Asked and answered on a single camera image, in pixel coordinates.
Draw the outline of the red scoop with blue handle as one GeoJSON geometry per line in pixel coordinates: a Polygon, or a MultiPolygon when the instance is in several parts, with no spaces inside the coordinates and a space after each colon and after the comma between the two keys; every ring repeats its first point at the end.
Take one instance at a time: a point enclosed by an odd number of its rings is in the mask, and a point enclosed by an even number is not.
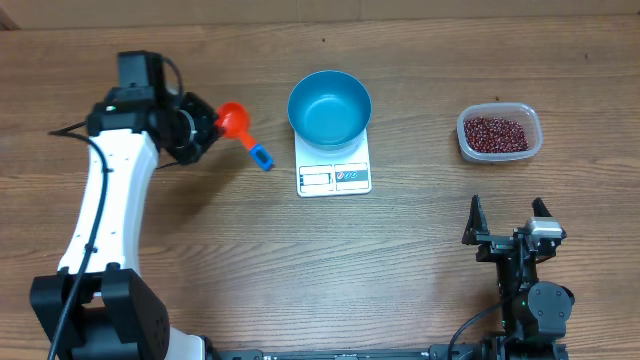
{"type": "Polygon", "coordinates": [[[263,145],[250,134],[250,115],[246,108],[238,102],[226,102],[217,110],[218,119],[215,124],[227,139],[239,141],[249,156],[265,172],[274,166],[274,160],[263,145]]]}

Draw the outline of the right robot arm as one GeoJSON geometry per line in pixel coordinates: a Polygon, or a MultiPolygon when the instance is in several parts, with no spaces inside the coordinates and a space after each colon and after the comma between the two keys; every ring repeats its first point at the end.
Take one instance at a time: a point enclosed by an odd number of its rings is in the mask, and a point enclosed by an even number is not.
{"type": "Polygon", "coordinates": [[[556,256],[566,231],[540,198],[532,202],[533,216],[509,236],[493,235],[481,206],[472,197],[462,243],[477,247],[478,262],[496,265],[499,302],[463,324],[447,346],[449,359],[566,359],[558,340],[566,335],[566,323],[575,304],[566,287],[539,279],[537,266],[556,256]],[[501,312],[502,330],[485,336],[465,349],[456,341],[469,326],[501,312]]]}

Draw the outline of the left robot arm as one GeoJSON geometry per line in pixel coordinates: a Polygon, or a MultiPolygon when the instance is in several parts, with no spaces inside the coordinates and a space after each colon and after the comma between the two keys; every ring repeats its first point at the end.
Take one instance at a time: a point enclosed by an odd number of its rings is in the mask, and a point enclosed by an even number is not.
{"type": "Polygon", "coordinates": [[[148,51],[118,55],[118,84],[78,125],[57,130],[89,148],[75,230],[55,274],[36,277],[30,304],[51,359],[215,359],[210,339],[171,326],[168,311],[139,274],[146,195],[159,155],[200,160],[219,139],[214,110],[182,87],[174,63],[148,51]]]}

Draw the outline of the blue metal bowl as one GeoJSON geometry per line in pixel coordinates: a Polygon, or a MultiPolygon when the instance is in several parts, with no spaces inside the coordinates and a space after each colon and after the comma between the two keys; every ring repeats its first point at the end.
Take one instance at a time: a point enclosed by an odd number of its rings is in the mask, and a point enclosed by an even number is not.
{"type": "Polygon", "coordinates": [[[293,87],[287,102],[293,131],[310,145],[327,150],[354,142],[366,131],[372,114],[372,98],[364,84],[338,70],[307,75],[293,87]]]}

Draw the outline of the white digital kitchen scale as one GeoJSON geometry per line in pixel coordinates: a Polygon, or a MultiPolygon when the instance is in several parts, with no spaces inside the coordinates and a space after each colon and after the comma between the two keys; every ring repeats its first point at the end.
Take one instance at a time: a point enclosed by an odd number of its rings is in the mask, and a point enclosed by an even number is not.
{"type": "Polygon", "coordinates": [[[367,132],[337,150],[326,150],[295,139],[296,190],[300,197],[368,194],[372,190],[367,132]]]}

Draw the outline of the red beans in container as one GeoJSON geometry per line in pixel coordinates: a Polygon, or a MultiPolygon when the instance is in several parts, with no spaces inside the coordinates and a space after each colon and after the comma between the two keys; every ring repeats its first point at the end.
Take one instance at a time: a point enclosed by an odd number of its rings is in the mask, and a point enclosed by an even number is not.
{"type": "Polygon", "coordinates": [[[469,147],[479,153],[527,151],[529,143],[521,124],[499,117],[475,117],[463,122],[469,147]]]}

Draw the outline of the clear plastic container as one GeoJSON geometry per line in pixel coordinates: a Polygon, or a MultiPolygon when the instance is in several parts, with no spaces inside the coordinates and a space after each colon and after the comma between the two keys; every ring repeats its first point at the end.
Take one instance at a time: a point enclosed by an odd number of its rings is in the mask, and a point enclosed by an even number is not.
{"type": "Polygon", "coordinates": [[[524,160],[544,142],[537,113],[523,103],[470,106],[459,115],[456,131],[462,157],[476,163],[524,160]]]}

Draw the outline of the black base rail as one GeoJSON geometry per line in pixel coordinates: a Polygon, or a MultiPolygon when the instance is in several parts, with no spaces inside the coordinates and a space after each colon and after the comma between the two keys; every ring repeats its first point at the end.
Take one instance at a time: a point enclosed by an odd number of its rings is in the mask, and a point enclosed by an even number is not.
{"type": "Polygon", "coordinates": [[[212,359],[220,360],[569,360],[565,345],[542,348],[505,346],[497,351],[479,344],[454,345],[449,355],[447,345],[434,344],[428,349],[386,349],[365,351],[294,351],[262,352],[260,350],[218,351],[212,359]]]}

